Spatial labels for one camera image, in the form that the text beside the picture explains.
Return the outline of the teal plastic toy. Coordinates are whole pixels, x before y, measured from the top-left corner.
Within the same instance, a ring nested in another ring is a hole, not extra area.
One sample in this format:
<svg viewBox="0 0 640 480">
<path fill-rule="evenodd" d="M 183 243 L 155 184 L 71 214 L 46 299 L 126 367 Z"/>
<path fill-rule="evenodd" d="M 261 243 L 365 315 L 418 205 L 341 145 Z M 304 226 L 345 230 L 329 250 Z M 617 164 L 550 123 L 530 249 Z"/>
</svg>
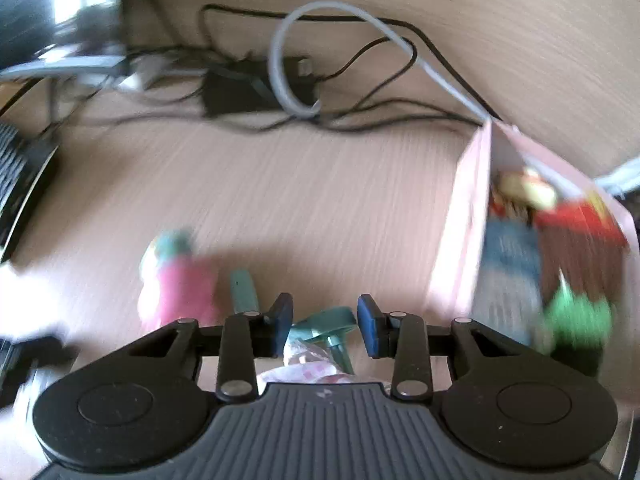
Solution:
<svg viewBox="0 0 640 480">
<path fill-rule="evenodd" d="M 230 273 L 230 292 L 234 313 L 258 315 L 259 301 L 250 272 L 235 269 Z M 334 359 L 337 367 L 346 374 L 354 374 L 350 362 L 346 336 L 357 327 L 357 321 L 349 307 L 332 307 L 317 312 L 292 325 L 290 338 L 321 344 Z"/>
</svg>

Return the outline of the pink bird toy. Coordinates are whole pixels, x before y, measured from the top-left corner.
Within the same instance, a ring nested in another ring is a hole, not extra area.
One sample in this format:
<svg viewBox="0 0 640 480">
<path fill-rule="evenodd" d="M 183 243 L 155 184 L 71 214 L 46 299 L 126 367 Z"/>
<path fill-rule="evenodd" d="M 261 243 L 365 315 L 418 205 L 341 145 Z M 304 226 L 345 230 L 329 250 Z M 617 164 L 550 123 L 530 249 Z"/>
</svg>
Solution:
<svg viewBox="0 0 640 480">
<path fill-rule="evenodd" d="M 192 318 L 201 326 L 217 321 L 218 269 L 195 251 L 191 230 L 158 234 L 144 252 L 139 274 L 142 289 L 137 309 L 146 332 L 179 318 Z"/>
</svg>

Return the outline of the crochet doll with red hat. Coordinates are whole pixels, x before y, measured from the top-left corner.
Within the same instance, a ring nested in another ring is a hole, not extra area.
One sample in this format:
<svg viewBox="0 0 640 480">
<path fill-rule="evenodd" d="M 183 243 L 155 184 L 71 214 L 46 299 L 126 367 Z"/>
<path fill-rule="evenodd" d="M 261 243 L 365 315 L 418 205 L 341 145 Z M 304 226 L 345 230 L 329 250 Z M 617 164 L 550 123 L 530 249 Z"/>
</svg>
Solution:
<svg viewBox="0 0 640 480">
<path fill-rule="evenodd" d="M 597 192 L 563 196 L 533 168 L 491 185 L 472 313 L 588 376 L 612 335 L 628 243 Z"/>
</svg>

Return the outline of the black keyboard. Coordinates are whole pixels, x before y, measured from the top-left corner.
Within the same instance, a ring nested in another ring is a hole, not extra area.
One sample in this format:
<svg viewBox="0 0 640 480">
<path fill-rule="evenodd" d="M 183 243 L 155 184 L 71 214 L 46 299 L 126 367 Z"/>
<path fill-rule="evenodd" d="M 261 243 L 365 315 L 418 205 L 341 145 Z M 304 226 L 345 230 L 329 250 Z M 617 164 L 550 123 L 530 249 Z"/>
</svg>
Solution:
<svg viewBox="0 0 640 480">
<path fill-rule="evenodd" d="M 1 263 L 10 261 L 58 170 L 58 144 L 1 123 Z"/>
</svg>

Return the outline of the pink cardboard box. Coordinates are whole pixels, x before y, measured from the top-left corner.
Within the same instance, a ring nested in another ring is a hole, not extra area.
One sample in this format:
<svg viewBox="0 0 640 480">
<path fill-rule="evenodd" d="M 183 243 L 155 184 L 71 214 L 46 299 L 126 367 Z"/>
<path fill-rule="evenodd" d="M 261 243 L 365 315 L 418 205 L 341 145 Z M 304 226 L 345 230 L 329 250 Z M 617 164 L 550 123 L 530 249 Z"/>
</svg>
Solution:
<svg viewBox="0 0 640 480">
<path fill-rule="evenodd" d="M 563 197 L 592 191 L 617 221 L 629 244 L 612 340 L 599 379 L 615 400 L 639 405 L 639 247 L 631 213 L 596 181 L 521 133 L 491 120 L 476 129 L 461 155 L 442 237 L 428 285 L 427 305 L 447 321 L 471 312 L 488 215 L 490 178 L 499 170 L 533 167 Z"/>
</svg>

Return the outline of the black power brick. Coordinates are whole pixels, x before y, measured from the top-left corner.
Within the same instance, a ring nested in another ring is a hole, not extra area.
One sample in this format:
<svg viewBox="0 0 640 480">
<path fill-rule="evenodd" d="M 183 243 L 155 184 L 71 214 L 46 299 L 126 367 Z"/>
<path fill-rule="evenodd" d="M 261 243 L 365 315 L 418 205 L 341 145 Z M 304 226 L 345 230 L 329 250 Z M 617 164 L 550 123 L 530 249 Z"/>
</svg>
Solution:
<svg viewBox="0 0 640 480">
<path fill-rule="evenodd" d="M 319 78 L 314 74 L 310 58 L 287 56 L 283 65 L 296 98 L 311 105 L 317 99 Z M 202 80 L 200 96 L 208 118 L 282 110 L 271 89 L 265 58 L 210 64 Z"/>
</svg>

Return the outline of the white power strip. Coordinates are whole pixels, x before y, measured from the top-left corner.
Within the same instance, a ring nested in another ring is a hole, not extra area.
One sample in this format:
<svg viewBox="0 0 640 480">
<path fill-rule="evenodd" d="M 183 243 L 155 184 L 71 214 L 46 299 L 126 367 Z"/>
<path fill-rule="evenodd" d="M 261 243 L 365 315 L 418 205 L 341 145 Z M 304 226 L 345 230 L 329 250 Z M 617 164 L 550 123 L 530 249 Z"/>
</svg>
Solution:
<svg viewBox="0 0 640 480">
<path fill-rule="evenodd" d="M 163 76 L 169 65 L 169 58 L 163 54 L 143 55 L 132 62 L 130 74 L 120 78 L 115 88 L 130 92 L 148 90 Z"/>
</svg>

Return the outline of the monitor with black stand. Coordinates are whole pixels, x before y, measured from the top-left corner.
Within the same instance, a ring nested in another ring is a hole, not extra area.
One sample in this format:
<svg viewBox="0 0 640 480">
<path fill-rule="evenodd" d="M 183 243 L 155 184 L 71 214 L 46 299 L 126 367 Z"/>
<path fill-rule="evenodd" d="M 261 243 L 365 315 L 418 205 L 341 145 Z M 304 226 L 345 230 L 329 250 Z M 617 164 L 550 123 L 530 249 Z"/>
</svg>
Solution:
<svg viewBox="0 0 640 480">
<path fill-rule="evenodd" d="M 1 0 L 3 80 L 128 67 L 122 0 Z"/>
</svg>

